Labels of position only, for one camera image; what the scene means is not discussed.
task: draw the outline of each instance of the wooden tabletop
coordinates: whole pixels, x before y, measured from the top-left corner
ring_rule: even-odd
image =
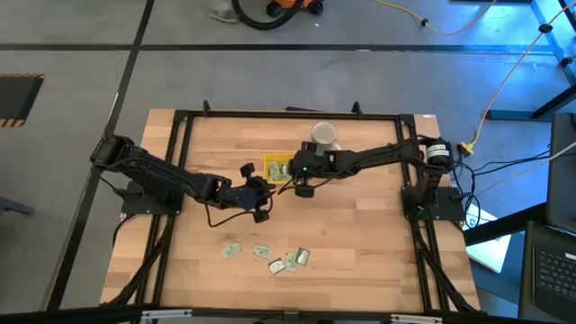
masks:
[[[141,146],[151,154],[166,154],[174,110],[153,109]],[[436,117],[416,115],[418,134],[439,136]],[[202,118],[193,120],[185,169],[226,176],[242,185],[239,168],[247,162],[263,173],[265,153],[290,153],[310,138],[319,120]],[[342,149],[371,149],[397,142],[392,121],[330,121]],[[174,161],[180,151],[176,143]],[[443,185],[449,185],[445,176]],[[170,307],[420,312],[410,226],[403,217],[400,164],[366,169],[357,176],[333,181],[312,199],[286,192],[274,197],[270,220],[255,224],[250,215],[211,229],[203,206],[186,197],[166,267],[161,304]],[[238,210],[211,208],[212,221]],[[151,217],[128,221],[118,234],[102,302],[109,301],[140,266]],[[474,307],[479,303],[462,233],[448,221],[436,221],[436,235],[445,272]],[[234,242],[242,251],[225,259],[223,249]],[[255,256],[255,244],[273,249],[273,259],[310,251],[298,272],[272,275],[268,260]],[[151,299],[155,270],[149,277]],[[437,307],[434,276],[428,281]]]

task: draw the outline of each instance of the cable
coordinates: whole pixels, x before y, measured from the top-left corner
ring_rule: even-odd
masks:
[[[296,13],[298,13],[300,8],[302,8],[303,4],[304,0],[295,0],[292,6],[288,8],[288,10],[276,20],[271,22],[257,22],[248,17],[244,10],[242,10],[242,6],[240,5],[239,0],[232,0],[232,7],[234,8],[236,14],[238,14],[238,17],[240,17],[240,20],[246,25],[259,31],[270,31],[282,26],[285,23],[288,23],[288,21],[291,20]]]
[[[129,221],[135,214],[126,214],[126,217],[116,225],[116,229],[114,229],[114,234],[112,235],[112,247],[116,244],[116,237],[118,236],[118,231],[124,225],[126,221]]]
[[[128,158],[125,158],[125,159],[123,159],[123,160],[114,162],[114,163],[108,165],[107,167],[116,167],[116,166],[118,166],[118,165],[120,165],[120,164],[122,164],[122,163],[131,162],[131,161],[138,161],[138,160],[145,161],[146,163],[151,164],[151,165],[153,165],[153,166],[155,166],[155,167],[158,167],[158,168],[160,168],[160,169],[163,169],[163,170],[165,170],[165,171],[167,171],[167,172],[172,172],[172,171],[171,171],[170,169],[168,169],[167,167],[164,167],[164,166],[162,166],[162,165],[160,165],[160,164],[158,164],[158,163],[155,163],[155,162],[153,162],[153,161],[146,160],[146,159],[141,158],[141,157],[128,157]],[[203,197],[202,197],[202,195],[201,195],[200,189],[198,189],[198,187],[197,187],[190,179],[186,178],[185,176],[179,175],[178,173],[174,173],[173,175],[178,176],[179,178],[181,178],[182,180],[184,180],[185,182],[187,182],[187,183],[193,188],[193,190],[195,191],[195,193],[197,194],[197,196],[200,198],[201,203],[204,204],[204,209],[206,210],[206,216],[207,216],[207,218],[208,218],[208,225],[209,225],[210,227],[212,227],[212,228],[217,227],[217,226],[220,226],[221,224],[223,224],[223,223],[225,223],[225,222],[227,222],[227,221],[230,221],[230,220],[232,220],[232,219],[234,219],[234,218],[236,218],[236,217],[238,217],[238,216],[240,216],[240,215],[244,215],[244,214],[248,214],[248,213],[254,214],[254,211],[243,211],[243,212],[240,212],[240,213],[238,213],[238,214],[234,214],[234,215],[228,217],[226,220],[220,221],[220,222],[218,222],[218,223],[216,223],[216,224],[212,224],[212,220],[211,220],[211,217],[210,217],[210,210],[208,209],[208,203],[203,199]],[[174,181],[171,181],[170,179],[166,179],[166,178],[164,178],[164,177],[161,177],[161,179],[164,180],[164,181],[170,182],[170,183],[173,184],[173,185],[179,186],[177,183],[175,183]],[[105,181],[105,182],[114,190],[115,193],[117,193],[120,197],[122,197],[122,194],[119,193],[118,190],[117,190],[113,185],[111,185],[111,184],[108,183],[107,181]],[[260,182],[260,184],[261,184],[262,186],[265,187],[265,189],[266,189],[267,191],[269,191],[269,188],[268,188],[268,186],[267,186],[266,184],[262,183],[261,181],[259,181],[259,182]],[[273,206],[273,198],[272,198],[272,195],[271,195],[270,193],[268,193],[268,198],[270,198],[270,208],[268,208],[268,210],[265,211],[265,212],[270,212],[270,211],[272,210],[272,206]]]
[[[576,146],[576,141],[574,141],[572,144],[570,144],[569,146],[567,146],[566,148],[564,148],[564,149],[561,150],[560,152],[552,155],[552,156],[549,157],[546,161],[544,161],[544,162],[542,162],[542,163],[539,163],[539,164],[537,164],[537,165],[535,165],[535,166],[532,166],[532,167],[530,167],[530,168],[528,168],[528,169],[526,169],[526,170],[524,170],[524,171],[518,172],[518,173],[514,174],[513,176],[511,176],[511,177],[509,177],[509,178],[502,179],[502,180],[500,180],[500,181],[498,181],[498,182],[496,182],[496,183],[494,183],[494,184],[489,185],[489,186],[486,187],[484,190],[482,190],[481,192],[479,192],[478,195],[481,195],[481,194],[486,193],[486,192],[489,191],[491,188],[493,188],[493,187],[495,187],[495,186],[497,186],[497,185],[499,185],[499,184],[501,184],[501,183],[503,183],[503,182],[506,182],[506,181],[508,181],[508,180],[514,179],[514,178],[517,177],[517,176],[522,176],[524,173],[528,173],[528,172],[536,169],[537,167],[541,167],[541,166],[545,165],[546,163],[554,160],[555,158],[558,158],[558,157],[561,156],[564,152],[566,152],[567,150],[569,150],[569,149],[571,149],[571,148],[573,148],[573,147],[575,147],[575,146]]]
[[[490,8],[492,8],[492,6],[494,4],[496,4],[497,0],[493,0],[490,5],[486,8],[486,10],[484,10],[482,13],[480,13],[476,18],[474,18],[474,20],[472,20],[472,22],[468,23],[467,25],[465,25],[463,28],[457,30],[457,31],[452,31],[452,32],[441,32],[439,30],[437,30],[436,28],[432,27],[432,25],[430,24],[430,22],[428,22],[428,19],[422,19],[422,17],[420,17],[417,13],[414,13],[413,11],[411,11],[410,9],[406,9],[402,6],[399,6],[397,4],[391,4],[389,2],[385,2],[382,0],[374,0],[375,2],[377,2],[378,4],[381,5],[388,5],[389,7],[392,7],[394,9],[398,9],[398,10],[402,10],[404,13],[407,14],[411,14],[414,17],[416,17],[418,20],[421,21],[422,26],[426,26],[428,27],[432,32],[437,33],[438,35],[442,35],[442,36],[452,36],[452,35],[456,35],[459,32],[463,32],[465,30],[467,30],[468,28],[472,27],[475,23],[477,23],[487,12]]]
[[[477,219],[476,219],[476,224],[474,224],[474,226],[470,226],[470,224],[468,224],[468,222],[466,222],[466,225],[468,225],[468,228],[472,229],[475,228],[476,226],[478,226],[478,224],[480,224],[480,213],[482,212],[482,209],[480,207],[480,201],[478,200],[478,197],[476,197],[475,195],[471,194],[470,197],[472,197],[475,201],[476,201],[476,205],[478,206],[478,215],[476,215]]]
[[[474,169],[473,171],[474,171],[474,172],[478,172],[478,171],[484,169],[485,167],[487,167],[487,166],[489,166],[489,165],[491,165],[491,164],[507,164],[507,163],[515,163],[515,162],[518,162],[518,161],[531,160],[531,159],[533,159],[533,158],[539,158],[539,157],[541,157],[542,155],[544,155],[544,154],[546,154],[546,153],[550,153],[550,149],[548,149],[548,150],[546,150],[546,151],[544,151],[544,152],[542,152],[542,153],[540,153],[540,154],[537,154],[537,155],[535,155],[535,156],[533,156],[533,157],[524,157],[524,158],[519,158],[519,159],[515,159],[515,160],[511,160],[511,161],[492,161],[492,162],[488,162],[488,163],[486,163],[485,165],[483,165],[482,167],[476,168],[476,169]]]
[[[278,190],[278,195],[280,195],[281,193],[285,192],[286,190],[290,190],[290,189],[295,189],[296,187],[293,186],[296,183],[296,180],[298,179],[297,176],[294,176],[291,180],[287,181],[282,188],[280,188],[280,190]]]
[[[112,188],[112,191],[113,191],[115,194],[118,194],[121,198],[124,197],[124,195],[120,192],[120,190],[118,190],[118,188],[116,188],[113,184],[111,184],[110,182],[108,182],[108,180],[104,179],[104,178],[102,177],[102,175],[99,174],[98,172],[96,172],[96,170],[95,170],[93,167],[90,168],[90,171],[91,171],[95,176],[97,176],[102,182],[104,182],[104,183],[107,184],[109,187],[111,187],[111,188]]]
[[[572,5],[576,4],[576,0],[571,1],[569,4],[567,4],[560,12],[558,12],[553,18],[552,20],[550,20],[550,22],[547,23],[547,25],[552,24],[556,18],[558,18],[558,16],[560,16],[563,12],[565,12],[566,10],[568,10],[568,8],[570,8]],[[496,94],[494,94],[494,96],[490,99],[490,103],[488,103],[488,106],[486,107],[486,109],[484,110],[484,113],[482,114],[482,118],[480,119],[480,124],[478,125],[478,130],[476,131],[476,135],[474,136],[474,139],[472,140],[472,142],[470,143],[462,143],[461,145],[463,146],[464,149],[466,149],[468,151],[469,154],[473,154],[473,148],[474,145],[476,145],[476,142],[478,142],[478,138],[480,137],[480,132],[482,131],[482,125],[484,124],[484,121],[486,120],[486,115],[488,114],[488,111],[490,110],[490,108],[492,107],[492,105],[494,104],[494,101],[496,101],[496,98],[500,95],[500,93],[502,92],[502,88],[504,87],[504,85],[508,82],[508,79],[510,78],[510,76],[512,75],[512,73],[514,72],[514,70],[516,70],[516,68],[520,65],[520,63],[522,63],[522,61],[526,58],[526,56],[528,55],[528,53],[530,52],[530,50],[532,50],[532,48],[536,45],[536,43],[538,42],[538,40],[540,40],[540,38],[542,37],[542,35],[544,35],[542,32],[540,32],[540,34],[538,35],[538,37],[536,37],[536,39],[532,42],[532,44],[530,44],[530,46],[528,46],[528,49],[526,50],[526,52],[524,52],[524,55],[522,55],[522,58],[520,58],[520,60],[516,63],[516,65],[510,70],[510,72],[508,72],[508,74],[506,75],[506,77],[504,78],[504,81],[502,81],[502,83],[500,84],[500,86],[498,87],[498,91],[496,91]]]
[[[541,159],[545,159],[545,158],[550,158],[550,157],[549,156],[548,157],[533,157],[530,159],[519,160],[516,162],[508,163],[505,166],[499,166],[499,167],[493,168],[492,170],[489,170],[489,171],[480,172],[476,175],[477,176],[483,176],[483,175],[487,175],[487,174],[492,173],[492,172],[500,171],[503,168],[512,167],[512,166],[515,166],[518,164],[522,164],[522,163],[526,163],[526,162],[533,162],[533,161],[537,161],[537,160],[541,160]]]

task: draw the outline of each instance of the white cup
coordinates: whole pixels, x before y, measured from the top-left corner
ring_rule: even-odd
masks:
[[[338,131],[336,126],[327,122],[321,121],[312,127],[312,141],[316,143],[316,154],[322,155],[325,150],[340,150],[340,146],[336,143],[338,138]]]

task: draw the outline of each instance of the orange vacuum cleaner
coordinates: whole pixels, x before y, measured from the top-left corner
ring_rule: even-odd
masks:
[[[296,0],[272,0],[266,7],[266,14],[275,18],[284,10],[292,8],[294,3]],[[324,11],[324,4],[322,4],[322,0],[304,0],[301,9],[307,9],[311,14],[320,15]]]
[[[311,14],[320,15],[324,11],[324,0],[272,0],[266,6],[266,13],[276,18],[271,22],[257,22],[248,17],[240,5],[240,0],[232,0],[234,11],[240,20],[246,25],[260,31],[270,31],[288,23],[289,20],[301,9],[308,10]]]

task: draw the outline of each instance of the yellow cable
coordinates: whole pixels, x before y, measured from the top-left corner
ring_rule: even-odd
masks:
[[[407,14],[411,14],[414,17],[418,18],[420,21],[423,21],[422,17],[420,17],[417,13],[414,13],[413,11],[411,11],[410,9],[406,9],[402,6],[399,6],[397,4],[391,4],[389,2],[385,2],[383,0],[374,0],[375,2],[377,2],[378,4],[381,5],[388,5],[389,7],[398,9],[398,10],[402,10],[404,13]],[[490,8],[492,8],[492,6],[494,4],[496,4],[497,0],[492,0],[492,2],[490,3],[490,5],[486,8],[486,10],[484,10],[481,14],[479,14],[474,20],[472,20],[472,22],[468,23],[467,25],[465,25],[463,28],[457,30],[457,31],[452,31],[452,32],[441,32],[439,30],[437,30],[436,28],[432,27],[432,25],[430,24],[430,22],[426,22],[426,26],[432,30],[432,32],[437,33],[438,35],[442,35],[442,36],[452,36],[452,35],[456,35],[459,32],[463,32],[465,30],[467,30],[468,28],[472,27],[476,22],[478,22],[480,20],[480,18],[482,18]]]
[[[565,12],[566,10],[568,10],[568,8],[570,8],[571,6],[573,6],[574,4],[576,4],[576,0],[570,2],[569,4],[567,4],[560,12],[558,12],[551,20],[548,24],[552,24],[556,18],[558,18],[558,16],[560,16],[563,12]],[[532,50],[532,48],[534,47],[534,45],[536,45],[536,43],[538,42],[538,40],[540,39],[540,37],[542,37],[542,33],[540,32],[540,34],[538,35],[538,37],[536,37],[536,39],[532,42],[532,44],[530,44],[530,46],[528,46],[528,49],[526,50],[526,52],[524,53],[524,55],[522,55],[522,58],[520,58],[520,60],[516,63],[516,65],[510,70],[510,72],[508,72],[508,75],[504,78],[504,81],[502,81],[502,84],[498,87],[498,91],[496,92],[496,94],[494,94],[494,96],[492,97],[492,99],[490,99],[490,103],[488,103],[488,106],[486,107],[486,109],[484,110],[484,113],[482,114],[482,118],[480,120],[480,125],[478,125],[478,130],[476,131],[476,136],[474,136],[474,139],[472,140],[472,142],[470,143],[462,143],[463,147],[468,150],[468,152],[470,154],[473,153],[473,147],[476,144],[476,142],[478,141],[478,138],[480,137],[480,132],[482,131],[482,125],[484,124],[484,121],[486,120],[486,115],[488,114],[488,111],[490,110],[490,108],[492,107],[492,105],[494,104],[494,101],[496,101],[496,98],[498,97],[498,95],[500,94],[500,92],[502,92],[502,88],[504,87],[504,85],[506,84],[506,82],[508,82],[508,79],[510,78],[510,76],[512,75],[512,72],[514,72],[514,70],[516,70],[516,68],[520,65],[520,63],[522,63],[522,61],[526,58],[526,56],[528,55],[528,52],[530,50]]]

